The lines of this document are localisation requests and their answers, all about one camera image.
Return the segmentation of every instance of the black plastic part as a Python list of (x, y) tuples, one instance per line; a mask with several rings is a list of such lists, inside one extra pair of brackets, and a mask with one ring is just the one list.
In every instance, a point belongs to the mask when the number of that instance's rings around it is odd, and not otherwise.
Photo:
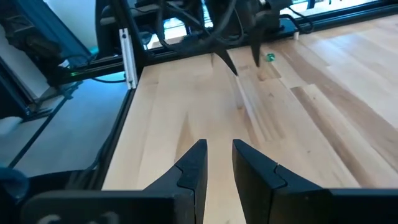
[(29, 191), (16, 203), (13, 198), (4, 191), (0, 184), (0, 223), (11, 224), (20, 223), (20, 212), (23, 204), (31, 197), (50, 190), (63, 189), (72, 171), (44, 174), (29, 178)]
[(30, 199), (21, 223), (175, 223), (176, 204), (192, 206), (189, 201), (188, 195), (168, 192), (54, 191)]
[(45, 192), (24, 205), (21, 223), (201, 224), (206, 186), (207, 144), (206, 140), (199, 140), (143, 191)]
[(262, 34), (264, 31), (265, 27), (258, 27), (253, 29), (249, 34), (251, 53), (257, 67), (260, 67), (260, 48), (262, 44)]
[(225, 64), (227, 64), (227, 66), (231, 69), (231, 71), (238, 76), (238, 71), (231, 59), (231, 57), (229, 56), (228, 52), (226, 51), (225, 48), (223, 47), (216, 47), (214, 48), (214, 53), (217, 54), (221, 59), (223, 59), (223, 61), (225, 62)]
[(203, 223), (207, 189), (207, 142), (199, 140), (145, 191), (183, 192), (195, 199), (195, 223)]
[(268, 223), (274, 190), (286, 185), (274, 173), (277, 163), (237, 139), (232, 163), (246, 223)]
[(323, 189), (240, 140), (236, 186), (248, 224), (397, 223), (397, 189)]
[(397, 189), (331, 189), (334, 223), (398, 223)]

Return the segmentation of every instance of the wood plank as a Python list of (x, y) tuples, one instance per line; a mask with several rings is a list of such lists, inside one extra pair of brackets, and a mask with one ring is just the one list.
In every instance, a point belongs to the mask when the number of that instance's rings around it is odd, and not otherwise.
[(187, 77), (184, 73), (168, 73), (159, 78), (139, 169), (138, 189), (144, 189), (174, 165), (193, 97), (193, 83)]
[(196, 98), (190, 108), (192, 133), (208, 141), (208, 185), (205, 223), (244, 223), (234, 184), (231, 160), (232, 139), (251, 144), (241, 113), (233, 99), (224, 62), (215, 58), (215, 71), (202, 76), (195, 85)]
[(109, 165), (103, 184), (104, 190), (136, 189), (139, 167), (144, 153), (150, 113), (155, 101), (161, 65), (144, 69), (129, 114), (121, 132), (118, 145)]
[(307, 84), (305, 81), (303, 81), (300, 78), (300, 76), (296, 73), (296, 71), (293, 69), (293, 67), (290, 66), (290, 64), (286, 61), (286, 59), (279, 52), (270, 48), (270, 46), (268, 44), (263, 44), (261, 46), (261, 52), (263, 54), (272, 53), (275, 55), (276, 60), (274, 60), (273, 62), (268, 62), (268, 63), (271, 63), (272, 66), (274, 66), (274, 68), (280, 74), (281, 82), (287, 88), (293, 88), (293, 87), (302, 86), (302, 85)]
[(376, 27), (374, 29), (358, 32), (357, 34), (386, 50), (391, 50), (393, 52), (398, 50), (398, 43), (396, 42), (394, 35), (391, 35), (386, 28)]
[(360, 64), (330, 66), (327, 69), (346, 84), (347, 90), (398, 128), (398, 94), (391, 82)]
[(267, 98), (263, 98), (258, 80), (250, 69), (240, 70), (238, 83), (240, 92), (247, 100), (246, 109), (253, 112), (256, 123), (259, 124), (261, 135), (266, 141), (278, 140), (284, 137), (283, 130), (275, 117), (275, 111), (268, 106)]
[[(305, 35), (304, 37), (300, 41), (329, 64), (335, 65), (336, 69), (346, 63), (358, 64), (347, 56), (347, 53), (342, 52), (330, 42), (312, 35)], [(281, 52), (305, 82), (316, 83), (329, 100), (350, 119), (358, 131), (371, 143), (372, 147), (395, 170), (398, 170), (398, 151), (396, 150), (398, 148), (398, 132), (373, 108), (347, 90), (346, 86), (353, 83), (345, 83), (344, 80), (336, 79), (336, 76), (328, 72), (325, 67), (318, 68), (313, 65), (311, 61), (308, 61), (306, 57), (300, 55), (292, 47), (291, 42), (286, 42), (286, 44), (276, 47), (275, 50)], [(363, 78), (358, 77), (352, 82), (362, 81)]]
[(228, 50), (228, 53), (232, 58), (238, 73), (248, 72), (248, 70), (250, 70), (252, 73), (257, 75), (257, 78), (260, 81), (270, 78), (280, 78), (280, 73), (275, 69), (274, 64), (265, 62), (265, 52), (261, 52), (259, 68), (257, 68), (256, 63), (254, 62), (250, 47), (231, 49)]
[[(276, 118), (285, 133), (285, 142), (278, 149), (285, 152), (284, 156), (275, 160), (324, 187), (358, 187), (357, 181), (292, 92), (279, 80), (268, 80), (261, 85), (262, 97), (269, 98), (269, 106), (275, 109)], [(272, 155), (270, 147), (266, 149), (262, 152)]]
[(361, 186), (398, 186), (398, 174), (395, 170), (316, 85), (294, 88), (294, 93)]
[(359, 34), (342, 35), (329, 41), (374, 72), (378, 72), (373, 68), (375, 63), (391, 72), (398, 69), (398, 65), (395, 63), (398, 60), (398, 54), (391, 47), (389, 49), (381, 47), (378, 43), (371, 42)]

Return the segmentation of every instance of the wood grain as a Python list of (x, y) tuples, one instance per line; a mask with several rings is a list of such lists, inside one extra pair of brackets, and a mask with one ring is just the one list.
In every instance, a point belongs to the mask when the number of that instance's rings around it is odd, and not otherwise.
[(103, 189), (145, 188), (201, 138), (205, 223), (244, 223), (234, 138), (323, 187), (397, 187), (396, 21), (263, 45), (260, 68), (249, 48), (229, 50), (238, 78), (210, 54), (145, 68)]

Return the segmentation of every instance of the metal frame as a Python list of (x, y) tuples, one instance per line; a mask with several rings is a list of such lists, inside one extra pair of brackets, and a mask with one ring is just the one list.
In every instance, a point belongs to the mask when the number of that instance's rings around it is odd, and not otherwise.
[(126, 72), (127, 88), (137, 88), (138, 78), (136, 70), (136, 59), (134, 58), (134, 50), (131, 44), (131, 36), (128, 28), (119, 29), (119, 38), (122, 47), (123, 65)]
[[(139, 21), (138, 18), (131, 15), (131, 11), (128, 10), (129, 8), (125, 0), (111, 0), (111, 5), (114, 10), (114, 14), (117, 15), (116, 20), (119, 24), (119, 28), (128, 28), (129, 33), (131, 34), (131, 41), (132, 45), (134, 46), (134, 56), (136, 58), (135, 63), (137, 67), (138, 79), (145, 66), (210, 53), (209, 50), (203, 50), (201, 52), (195, 52), (194, 54), (179, 55), (163, 47), (145, 51), (144, 46), (139, 38), (138, 26), (144, 26), (146, 24), (143, 24), (142, 21)], [(314, 23), (314, 31), (319, 31), (333, 27), (354, 24), (356, 22), (362, 22), (378, 17), (390, 16), (397, 13), (397, 1), (374, 1), (359, 6), (348, 7), (346, 9), (314, 14), (308, 16), (308, 18)], [(155, 14), (147, 14), (145, 17), (148, 20), (152, 17), (152, 20), (150, 21), (154, 21)], [(305, 20), (302, 18), (297, 18), (297, 22), (300, 25), (305, 26)], [(284, 31), (276, 35), (265, 36), (264, 42), (293, 36), (294, 32), (291, 28), (292, 24), (290, 23), (288, 28), (286, 28)], [(245, 38), (245, 41), (243, 41), (242, 44), (231, 46), (230, 48), (242, 47), (246, 45), (248, 45), (247, 38)], [(49, 80), (49, 82), (59, 85), (85, 80), (88, 78), (95, 78), (102, 75), (108, 75), (110, 73), (122, 72), (124, 70), (123, 58), (122, 56), (117, 56), (113, 58), (101, 59), (90, 63), (88, 66), (81, 66), (81, 68), (77, 68), (77, 70), (82, 72), (60, 74), (59, 76), (54, 77), (53, 80)]]

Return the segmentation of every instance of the metal bracket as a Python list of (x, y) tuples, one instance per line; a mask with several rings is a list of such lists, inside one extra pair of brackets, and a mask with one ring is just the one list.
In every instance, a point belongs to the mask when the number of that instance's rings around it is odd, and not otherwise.
[(120, 44), (122, 47), (124, 71), (126, 72), (126, 83), (130, 89), (136, 89), (138, 84), (136, 59), (132, 48), (131, 36), (127, 28), (119, 29)]

